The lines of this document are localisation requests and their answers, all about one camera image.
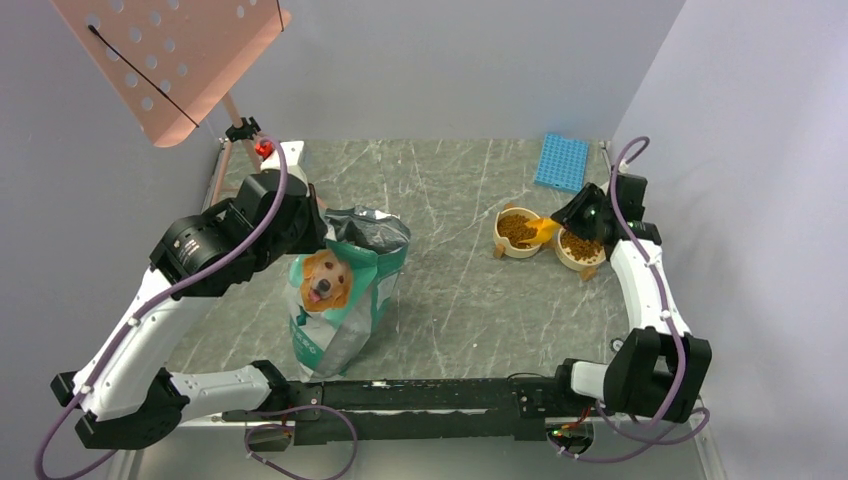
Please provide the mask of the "orange plastic scoop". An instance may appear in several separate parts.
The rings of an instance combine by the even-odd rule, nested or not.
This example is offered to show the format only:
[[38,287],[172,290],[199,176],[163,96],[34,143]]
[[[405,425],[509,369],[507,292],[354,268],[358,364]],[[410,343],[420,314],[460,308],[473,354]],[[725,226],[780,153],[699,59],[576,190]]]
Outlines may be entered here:
[[562,225],[549,217],[541,217],[529,220],[525,223],[527,228],[534,231],[532,238],[524,240],[528,245],[542,245],[549,242],[562,228]]

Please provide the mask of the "green dog food bag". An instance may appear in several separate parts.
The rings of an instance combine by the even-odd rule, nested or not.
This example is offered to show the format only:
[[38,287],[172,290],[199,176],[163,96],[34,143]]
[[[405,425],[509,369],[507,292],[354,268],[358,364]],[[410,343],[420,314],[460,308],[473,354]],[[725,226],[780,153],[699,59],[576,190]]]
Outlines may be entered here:
[[298,379],[341,379],[383,317],[406,260],[411,231],[380,210],[328,209],[325,246],[298,256],[284,290]]

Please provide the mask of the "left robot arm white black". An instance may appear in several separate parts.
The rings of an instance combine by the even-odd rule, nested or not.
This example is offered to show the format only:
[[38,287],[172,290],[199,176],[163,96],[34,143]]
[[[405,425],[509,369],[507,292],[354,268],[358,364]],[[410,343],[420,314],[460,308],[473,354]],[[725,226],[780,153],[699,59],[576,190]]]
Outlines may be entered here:
[[52,380],[60,404],[82,413],[75,425],[82,445],[140,450],[185,421],[228,411],[279,417],[290,386],[267,360],[211,374],[171,372],[165,363],[230,287],[284,255],[317,251],[326,233],[312,184],[278,170],[251,174],[234,197],[175,220],[99,352]]

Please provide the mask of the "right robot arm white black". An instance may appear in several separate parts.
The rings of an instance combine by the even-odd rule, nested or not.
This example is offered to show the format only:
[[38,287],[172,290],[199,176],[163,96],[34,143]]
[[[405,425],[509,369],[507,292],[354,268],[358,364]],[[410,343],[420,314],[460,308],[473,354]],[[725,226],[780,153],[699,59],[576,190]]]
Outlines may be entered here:
[[607,364],[568,358],[557,368],[554,407],[576,415],[596,403],[622,414],[683,423],[712,360],[679,312],[662,263],[659,228],[643,219],[646,178],[618,174],[604,191],[594,183],[552,218],[584,240],[601,243],[623,293],[630,331]]

